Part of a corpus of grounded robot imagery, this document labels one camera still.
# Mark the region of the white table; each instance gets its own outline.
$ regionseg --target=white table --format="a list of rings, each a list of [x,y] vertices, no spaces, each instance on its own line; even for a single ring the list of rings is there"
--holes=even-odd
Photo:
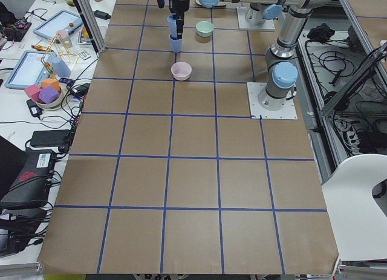
[[[48,10],[47,14],[44,15],[45,19],[50,18],[52,15],[56,14],[61,9],[67,9],[69,11],[76,13],[75,7],[70,7],[65,3],[64,0],[49,0],[56,1],[56,4],[43,2],[42,0],[36,0],[34,4],[31,6],[31,10],[36,8],[46,8]],[[94,2],[94,0],[90,0],[91,6],[93,10],[101,10],[105,11],[109,14],[112,13],[115,0],[103,0],[102,2]],[[42,39],[41,37],[35,35],[32,30],[36,28],[38,25],[43,23],[40,19],[32,16],[32,19],[28,19],[33,23],[32,27],[29,29],[22,42],[15,42],[14,46],[12,46],[9,50],[0,51],[0,59],[3,59],[0,63],[0,68],[13,68],[18,59],[21,57],[22,53],[25,50],[31,49],[31,44],[39,44],[43,46],[48,45],[48,41],[46,39]],[[108,26],[109,20],[102,20],[97,18],[97,22],[99,26]],[[72,35],[72,43],[73,47],[71,51],[73,53],[78,53],[81,50],[86,50],[92,55],[92,58],[87,60],[79,59],[78,63],[74,66],[70,79],[75,79],[94,59],[96,59],[96,54],[91,45],[86,47],[80,47],[77,45],[77,30]],[[8,42],[4,48],[7,48],[11,42]],[[93,72],[95,69],[96,63],[94,62],[91,67],[89,67],[83,74],[82,78],[92,78]],[[0,79],[8,78],[10,71],[0,71]],[[0,122],[14,122],[18,120],[25,120],[28,122],[36,122],[39,123],[38,118],[33,118],[30,115],[30,112],[27,108],[26,101],[28,100],[27,95],[23,92],[23,90],[10,90],[4,86],[4,83],[0,87]],[[70,105],[75,105],[77,102],[71,102]],[[58,111],[44,111],[41,116],[44,118],[45,116],[62,116],[64,118],[70,118],[68,114],[66,114],[63,110]],[[51,127],[58,127],[62,125],[65,121],[59,118],[47,119],[45,120],[45,124]],[[68,129],[69,124],[67,123],[65,126],[61,127],[62,129]],[[10,123],[10,124],[2,124],[0,123],[0,135],[6,138],[8,141],[24,150],[24,144],[27,140],[29,140],[32,136],[33,131],[37,130],[47,130],[49,128],[43,125],[32,125],[27,123]],[[60,174],[63,174],[65,166],[66,166],[66,158],[62,161],[56,163],[55,170],[57,170]],[[49,195],[49,202],[54,204],[56,195],[58,193],[59,187],[52,187]],[[38,246],[30,246],[27,247],[23,252],[20,252],[16,255],[7,256],[0,259],[0,269],[2,265],[10,265],[10,264],[25,264],[25,263],[34,263],[37,261],[37,257],[41,250],[42,245]]]

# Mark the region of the green bowl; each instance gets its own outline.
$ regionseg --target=green bowl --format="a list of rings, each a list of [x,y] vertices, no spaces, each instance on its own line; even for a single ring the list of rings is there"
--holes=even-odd
[[[200,21],[196,24],[196,33],[201,37],[209,37],[213,32],[213,25],[208,21]]]

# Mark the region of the pink bowl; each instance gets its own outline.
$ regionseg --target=pink bowl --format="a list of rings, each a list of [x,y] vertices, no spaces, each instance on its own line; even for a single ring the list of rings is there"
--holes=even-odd
[[[191,75],[192,67],[187,62],[176,62],[171,67],[171,72],[177,80],[186,80]]]

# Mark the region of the block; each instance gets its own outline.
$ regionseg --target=block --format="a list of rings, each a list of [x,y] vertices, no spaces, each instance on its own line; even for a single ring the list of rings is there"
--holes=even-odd
[[[46,88],[48,86],[52,86],[56,91],[60,92],[60,86],[59,86],[59,81],[57,79],[44,79],[41,82],[42,88]]]
[[[28,88],[24,89],[26,95],[33,100],[35,103],[39,100],[39,94],[41,93],[41,88],[37,85],[30,85]]]
[[[44,103],[52,103],[58,98],[59,92],[52,86],[48,86],[41,90],[39,99]]]

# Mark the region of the pink block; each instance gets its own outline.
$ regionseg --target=pink block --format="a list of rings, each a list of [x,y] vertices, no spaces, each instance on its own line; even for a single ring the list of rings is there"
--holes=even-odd
[[[58,98],[59,92],[56,91],[52,86],[48,86],[41,90],[39,99],[44,103],[52,103]]]
[[[41,91],[42,89],[39,88],[37,85],[30,85],[28,88],[24,89],[26,95],[35,103],[39,100],[39,94],[41,93]]]

